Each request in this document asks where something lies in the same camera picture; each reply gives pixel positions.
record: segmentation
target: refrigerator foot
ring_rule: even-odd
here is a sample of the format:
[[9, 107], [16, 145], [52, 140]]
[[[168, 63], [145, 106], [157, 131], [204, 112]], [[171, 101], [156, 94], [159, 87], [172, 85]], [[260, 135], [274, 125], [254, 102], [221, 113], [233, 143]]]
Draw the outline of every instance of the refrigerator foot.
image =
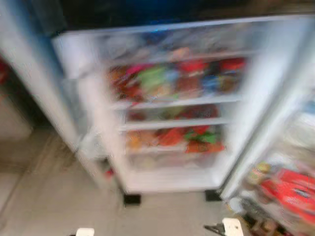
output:
[[124, 194], [124, 205], [127, 206], [139, 206], [141, 204], [140, 194]]
[[216, 190], [206, 190], [205, 196], [206, 196], [206, 202], [222, 201], [220, 194]]

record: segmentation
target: tile floor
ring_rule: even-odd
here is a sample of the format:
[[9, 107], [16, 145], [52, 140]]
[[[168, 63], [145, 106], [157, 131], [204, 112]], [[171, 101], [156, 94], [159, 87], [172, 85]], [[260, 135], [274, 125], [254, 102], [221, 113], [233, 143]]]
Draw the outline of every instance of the tile floor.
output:
[[141, 206], [122, 205], [108, 184], [101, 194], [59, 138], [46, 144], [25, 173], [0, 217], [1, 236], [67, 236], [92, 227], [95, 236], [212, 236], [203, 224], [222, 218], [220, 202], [202, 193], [143, 196]]

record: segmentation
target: beige floor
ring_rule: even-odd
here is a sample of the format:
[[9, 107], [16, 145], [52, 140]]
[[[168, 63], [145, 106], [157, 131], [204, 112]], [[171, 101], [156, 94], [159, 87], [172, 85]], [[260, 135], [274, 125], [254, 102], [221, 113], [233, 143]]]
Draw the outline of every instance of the beige floor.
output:
[[202, 193], [143, 196], [122, 205], [113, 183], [101, 194], [59, 138], [48, 141], [23, 176], [0, 219], [1, 236], [66, 236], [92, 227], [95, 236], [211, 236], [204, 224], [219, 222], [221, 203]]

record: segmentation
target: white refrigerator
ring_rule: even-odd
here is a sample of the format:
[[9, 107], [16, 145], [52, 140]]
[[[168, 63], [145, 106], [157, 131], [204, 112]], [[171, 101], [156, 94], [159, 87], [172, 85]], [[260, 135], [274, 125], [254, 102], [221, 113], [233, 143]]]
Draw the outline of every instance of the white refrigerator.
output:
[[3, 57], [97, 185], [107, 188], [99, 165], [107, 158], [131, 201], [184, 191], [228, 199], [313, 83], [312, 16], [77, 30], [49, 39], [3, 3]]

